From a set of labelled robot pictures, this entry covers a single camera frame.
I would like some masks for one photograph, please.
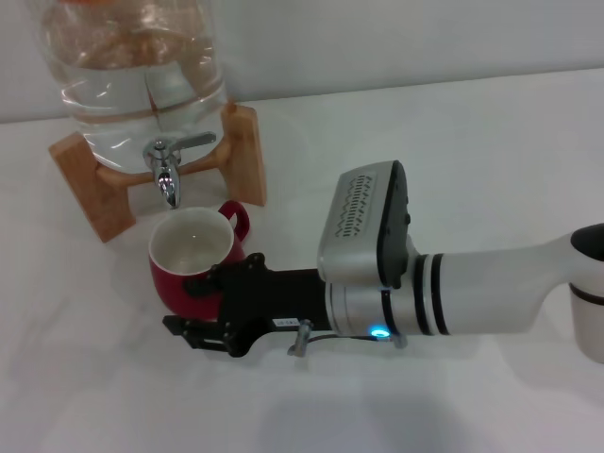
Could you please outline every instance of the white wall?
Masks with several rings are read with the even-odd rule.
[[[21,1],[0,5],[0,122],[62,114]],[[240,99],[604,66],[602,0],[214,3]]]

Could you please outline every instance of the blue led light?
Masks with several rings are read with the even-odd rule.
[[[390,332],[386,327],[371,327],[370,330],[371,336],[376,338],[388,338],[390,337]]]

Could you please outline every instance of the ventilation grille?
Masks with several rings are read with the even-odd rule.
[[[375,179],[368,175],[350,180],[336,229],[336,238],[354,238],[362,233]]]

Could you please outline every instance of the label sticker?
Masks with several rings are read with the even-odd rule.
[[[300,327],[300,321],[296,318],[274,319],[275,327]]]

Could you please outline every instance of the black stripe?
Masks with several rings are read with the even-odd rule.
[[[441,261],[443,254],[435,255],[432,259],[432,270],[430,274],[430,287],[432,290],[432,308],[434,309],[434,319],[436,327],[441,335],[448,335],[446,328],[445,315],[443,314],[443,304],[441,302]]]
[[[432,335],[424,307],[424,262],[427,255],[421,255],[415,260],[415,274],[413,274],[413,296],[415,298],[415,316],[417,324],[424,335]]]
[[[579,299],[583,299],[585,302],[590,302],[592,304],[604,306],[604,297],[586,293],[572,284],[568,286],[570,287],[570,291],[572,291],[573,294]]]
[[[381,292],[381,307],[384,310],[384,320],[386,327],[393,335],[400,335],[396,324],[394,323],[393,306],[390,299],[390,291],[384,290]]]

